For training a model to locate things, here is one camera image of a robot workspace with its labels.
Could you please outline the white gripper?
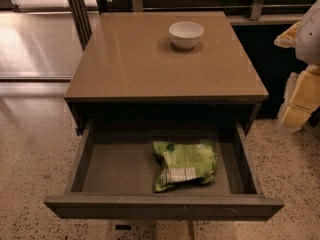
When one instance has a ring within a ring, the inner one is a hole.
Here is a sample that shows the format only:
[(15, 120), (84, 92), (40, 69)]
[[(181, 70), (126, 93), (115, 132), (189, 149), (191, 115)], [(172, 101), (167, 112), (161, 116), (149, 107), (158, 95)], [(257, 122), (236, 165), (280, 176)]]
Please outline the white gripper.
[(274, 44), (294, 48), (296, 57), (307, 63), (300, 74), (292, 72), (287, 80), (284, 102), (278, 119), (282, 126), (299, 130), (320, 107), (320, 0), (305, 13), (300, 22), (278, 35)]

